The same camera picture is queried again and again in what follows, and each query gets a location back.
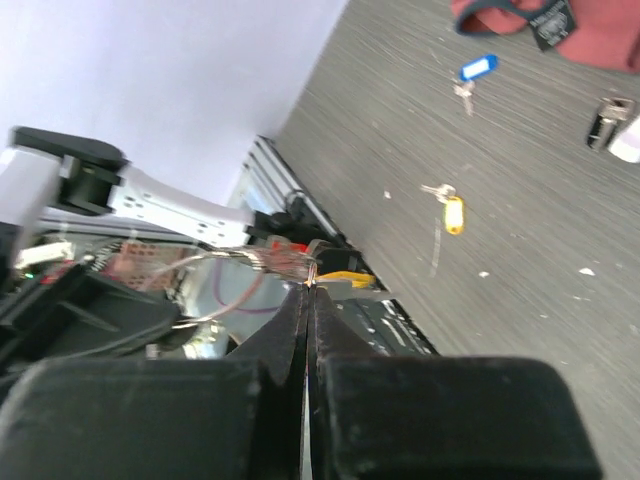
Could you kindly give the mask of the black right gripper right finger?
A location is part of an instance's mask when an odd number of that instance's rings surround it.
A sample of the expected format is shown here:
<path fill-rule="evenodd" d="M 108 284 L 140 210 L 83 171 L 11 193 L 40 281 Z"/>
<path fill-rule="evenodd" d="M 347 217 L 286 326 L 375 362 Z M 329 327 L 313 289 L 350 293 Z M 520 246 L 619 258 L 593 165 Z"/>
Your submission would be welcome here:
<path fill-rule="evenodd" d="M 535 359 L 386 356 L 309 292 L 308 388 L 317 479 L 599 479 L 556 369 Z"/>

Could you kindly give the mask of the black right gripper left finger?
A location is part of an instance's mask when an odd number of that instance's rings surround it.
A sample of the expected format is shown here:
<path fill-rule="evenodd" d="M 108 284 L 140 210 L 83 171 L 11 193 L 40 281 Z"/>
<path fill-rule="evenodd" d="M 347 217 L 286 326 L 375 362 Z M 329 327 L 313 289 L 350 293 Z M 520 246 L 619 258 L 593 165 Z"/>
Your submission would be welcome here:
<path fill-rule="evenodd" d="M 51 359 L 1 408 L 5 479 L 297 479 L 306 291 L 214 360 Z"/>

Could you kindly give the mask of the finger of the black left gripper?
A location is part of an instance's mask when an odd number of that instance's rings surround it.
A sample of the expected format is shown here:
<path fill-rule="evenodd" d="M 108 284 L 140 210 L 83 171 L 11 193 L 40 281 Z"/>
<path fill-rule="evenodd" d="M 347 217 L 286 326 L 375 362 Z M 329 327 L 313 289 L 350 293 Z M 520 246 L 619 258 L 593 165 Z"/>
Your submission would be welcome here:
<path fill-rule="evenodd" d="M 42 274 L 1 303 L 1 358 L 123 356 L 180 319 L 170 300 L 82 265 Z"/>

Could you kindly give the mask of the black head key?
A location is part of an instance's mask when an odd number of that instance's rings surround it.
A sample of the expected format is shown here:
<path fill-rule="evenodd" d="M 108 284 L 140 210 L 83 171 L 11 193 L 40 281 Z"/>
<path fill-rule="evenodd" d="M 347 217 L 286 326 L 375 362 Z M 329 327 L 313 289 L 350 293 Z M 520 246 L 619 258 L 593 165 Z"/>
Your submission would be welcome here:
<path fill-rule="evenodd" d="M 585 144 L 594 151 L 603 151 L 611 143 L 614 134 L 633 115 L 636 102 L 624 97 L 602 97 Z"/>

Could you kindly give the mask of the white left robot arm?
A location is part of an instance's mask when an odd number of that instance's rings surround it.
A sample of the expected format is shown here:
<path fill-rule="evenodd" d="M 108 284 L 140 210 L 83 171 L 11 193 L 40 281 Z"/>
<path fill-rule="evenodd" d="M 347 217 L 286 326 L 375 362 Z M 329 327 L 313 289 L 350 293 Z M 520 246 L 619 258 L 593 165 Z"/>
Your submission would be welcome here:
<path fill-rule="evenodd" d="M 212 253 L 246 242 L 258 214 L 199 199 L 131 166 L 94 139 L 16 127 L 1 154 L 1 282 L 7 284 L 44 210 L 114 215 L 190 237 Z M 47 270 L 1 303 L 1 366 L 49 357 L 123 355 L 162 337 L 177 306 L 92 271 Z"/>

